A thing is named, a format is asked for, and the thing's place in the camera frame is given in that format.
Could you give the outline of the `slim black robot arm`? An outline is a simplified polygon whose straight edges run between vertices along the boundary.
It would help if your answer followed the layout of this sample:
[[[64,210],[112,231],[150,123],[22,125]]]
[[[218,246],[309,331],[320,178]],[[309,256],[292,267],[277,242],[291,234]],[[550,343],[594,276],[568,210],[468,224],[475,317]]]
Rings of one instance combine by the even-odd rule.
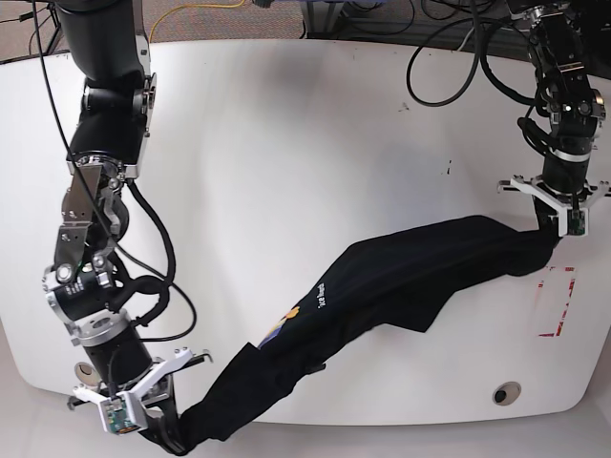
[[[541,129],[529,114],[518,119],[527,144],[543,157],[542,172],[530,179],[501,180],[497,188],[531,196],[539,226],[555,228],[560,237],[582,237],[588,233],[591,207],[610,194],[608,182],[591,185],[586,178],[606,118],[587,66],[607,56],[603,40],[610,30],[610,4],[510,1],[507,7],[513,19],[529,24],[528,53],[537,82],[534,96],[511,97],[546,118],[550,129]]]

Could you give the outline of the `large black robot arm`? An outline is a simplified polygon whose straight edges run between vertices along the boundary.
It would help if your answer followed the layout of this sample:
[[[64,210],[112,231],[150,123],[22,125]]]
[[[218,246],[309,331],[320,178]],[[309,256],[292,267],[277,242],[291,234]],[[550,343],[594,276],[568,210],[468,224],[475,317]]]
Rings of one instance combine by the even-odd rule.
[[[74,63],[85,77],[74,135],[63,141],[72,183],[63,197],[53,263],[42,279],[46,300],[72,343],[91,360],[94,382],[74,389],[70,406],[92,404],[103,429],[136,432],[183,456],[173,376],[207,360],[183,347],[169,360],[139,335],[178,291],[177,261],[161,219],[137,188],[149,137],[157,78],[138,1],[54,1]],[[130,221],[129,191],[161,236],[167,267],[132,277],[121,247]]]

